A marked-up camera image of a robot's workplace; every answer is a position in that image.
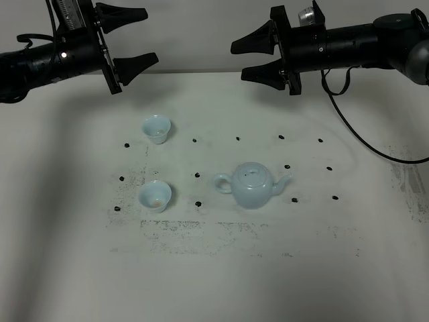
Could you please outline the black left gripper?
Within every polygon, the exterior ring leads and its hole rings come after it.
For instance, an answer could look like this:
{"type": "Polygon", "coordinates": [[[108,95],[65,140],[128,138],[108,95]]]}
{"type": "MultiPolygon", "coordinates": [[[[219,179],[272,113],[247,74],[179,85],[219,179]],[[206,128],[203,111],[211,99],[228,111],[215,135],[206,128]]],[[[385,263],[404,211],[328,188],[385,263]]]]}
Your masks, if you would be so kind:
{"type": "Polygon", "coordinates": [[[103,32],[108,34],[124,25],[147,18],[148,13],[144,8],[93,3],[93,10],[87,15],[85,30],[74,30],[65,34],[59,34],[56,30],[57,54],[50,78],[53,81],[62,81],[101,71],[110,92],[113,95],[120,93],[122,88],[119,81],[123,86],[127,86],[143,71],[157,64],[159,59],[155,52],[151,52],[112,60],[103,32]]]}

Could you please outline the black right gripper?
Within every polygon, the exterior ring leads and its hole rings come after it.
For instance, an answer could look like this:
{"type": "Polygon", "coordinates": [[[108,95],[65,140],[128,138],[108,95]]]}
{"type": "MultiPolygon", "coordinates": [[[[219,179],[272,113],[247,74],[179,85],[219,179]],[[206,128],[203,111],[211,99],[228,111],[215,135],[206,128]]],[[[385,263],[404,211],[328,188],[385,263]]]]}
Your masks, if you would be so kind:
{"type": "Polygon", "coordinates": [[[279,91],[283,91],[287,83],[289,94],[299,95],[302,92],[300,74],[322,68],[322,57],[326,53],[326,26],[293,28],[283,5],[271,8],[270,19],[254,32],[234,41],[231,54],[273,55],[276,40],[281,59],[244,68],[241,80],[267,85],[279,91]]]}

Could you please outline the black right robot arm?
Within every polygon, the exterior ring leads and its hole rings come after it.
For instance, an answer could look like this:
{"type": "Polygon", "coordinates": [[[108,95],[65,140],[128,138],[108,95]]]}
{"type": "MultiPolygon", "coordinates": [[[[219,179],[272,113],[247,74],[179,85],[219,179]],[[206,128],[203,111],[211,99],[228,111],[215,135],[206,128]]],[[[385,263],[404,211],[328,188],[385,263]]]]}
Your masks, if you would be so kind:
{"type": "Polygon", "coordinates": [[[285,8],[272,7],[267,23],[231,44],[232,54],[280,51],[278,60],[244,68],[242,80],[299,95],[301,73],[355,67],[395,69],[418,85],[428,84],[428,20],[419,9],[329,30],[313,2],[298,18],[293,28],[285,8]]]}

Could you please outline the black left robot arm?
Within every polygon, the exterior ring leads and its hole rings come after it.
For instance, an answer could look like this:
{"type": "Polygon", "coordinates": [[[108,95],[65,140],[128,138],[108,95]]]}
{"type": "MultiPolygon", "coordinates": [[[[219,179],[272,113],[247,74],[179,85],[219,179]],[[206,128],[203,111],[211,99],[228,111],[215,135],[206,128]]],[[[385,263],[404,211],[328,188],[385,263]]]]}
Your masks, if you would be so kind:
{"type": "Polygon", "coordinates": [[[1,54],[1,102],[18,103],[35,88],[101,71],[112,94],[158,63],[151,52],[111,58],[104,36],[148,18],[144,8],[92,1],[47,1],[52,35],[21,34],[22,50],[1,54]]]}

